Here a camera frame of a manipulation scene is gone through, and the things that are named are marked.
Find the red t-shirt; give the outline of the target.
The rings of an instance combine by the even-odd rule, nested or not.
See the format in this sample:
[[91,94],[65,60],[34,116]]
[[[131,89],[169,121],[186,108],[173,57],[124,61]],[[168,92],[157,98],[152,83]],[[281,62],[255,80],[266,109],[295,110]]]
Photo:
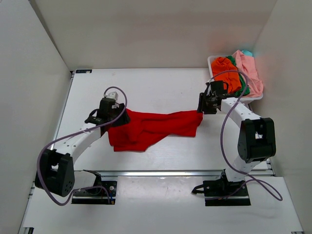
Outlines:
[[127,109],[128,124],[108,130],[108,139],[115,152],[144,152],[167,136],[195,137],[203,120],[196,110],[171,114],[143,113]]

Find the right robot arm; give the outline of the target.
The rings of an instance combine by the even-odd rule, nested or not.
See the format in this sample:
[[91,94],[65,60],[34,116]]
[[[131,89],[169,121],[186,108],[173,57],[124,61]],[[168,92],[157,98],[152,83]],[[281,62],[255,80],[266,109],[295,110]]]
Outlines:
[[220,178],[206,180],[193,188],[193,194],[204,194],[211,199],[225,199],[236,195],[246,184],[245,178],[259,163],[276,154],[275,128],[271,118],[262,118],[246,107],[239,98],[228,94],[221,81],[208,82],[199,95],[199,113],[205,115],[225,113],[239,127],[238,156],[230,163]]

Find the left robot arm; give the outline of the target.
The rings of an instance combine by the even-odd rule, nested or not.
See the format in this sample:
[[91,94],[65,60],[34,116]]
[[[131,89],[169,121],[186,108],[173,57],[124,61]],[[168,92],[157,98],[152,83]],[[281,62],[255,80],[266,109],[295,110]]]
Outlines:
[[104,95],[99,108],[89,114],[77,133],[59,139],[58,147],[43,150],[37,161],[36,187],[45,190],[50,197],[71,196],[80,190],[97,194],[103,190],[99,173],[75,171],[74,164],[109,129],[129,123],[126,105],[118,103],[117,99],[116,92]]

